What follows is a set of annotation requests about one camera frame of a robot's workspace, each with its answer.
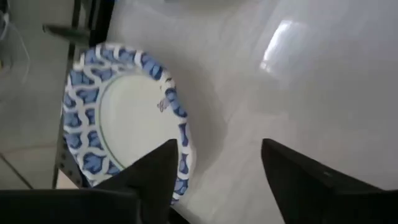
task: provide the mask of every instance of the white tabletop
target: white tabletop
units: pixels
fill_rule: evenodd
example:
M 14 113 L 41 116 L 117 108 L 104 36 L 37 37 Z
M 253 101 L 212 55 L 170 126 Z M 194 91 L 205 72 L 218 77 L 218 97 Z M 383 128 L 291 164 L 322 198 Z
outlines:
M 108 40 L 161 61 L 190 115 L 197 166 L 177 210 L 192 223 L 283 223 L 262 138 L 398 188 L 397 8 L 394 0 L 118 1 Z

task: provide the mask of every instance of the paper plate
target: paper plate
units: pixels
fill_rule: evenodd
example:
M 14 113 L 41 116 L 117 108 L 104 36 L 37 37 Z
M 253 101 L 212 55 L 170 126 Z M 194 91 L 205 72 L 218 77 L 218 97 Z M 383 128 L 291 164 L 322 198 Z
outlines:
M 188 188 L 195 158 L 187 116 L 168 71 L 130 47 L 102 44 L 89 49 L 68 76 L 64 136 L 91 186 L 177 139 L 172 203 L 178 201 Z

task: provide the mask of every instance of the plate center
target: plate center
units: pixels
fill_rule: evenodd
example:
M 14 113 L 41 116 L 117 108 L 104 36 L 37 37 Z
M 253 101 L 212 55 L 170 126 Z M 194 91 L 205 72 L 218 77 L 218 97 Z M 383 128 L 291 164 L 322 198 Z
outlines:
M 127 167 L 170 138 L 178 138 L 178 119 L 170 107 L 157 106 L 165 98 L 160 82 L 133 74 L 118 78 L 105 91 L 99 123 L 106 147 Z

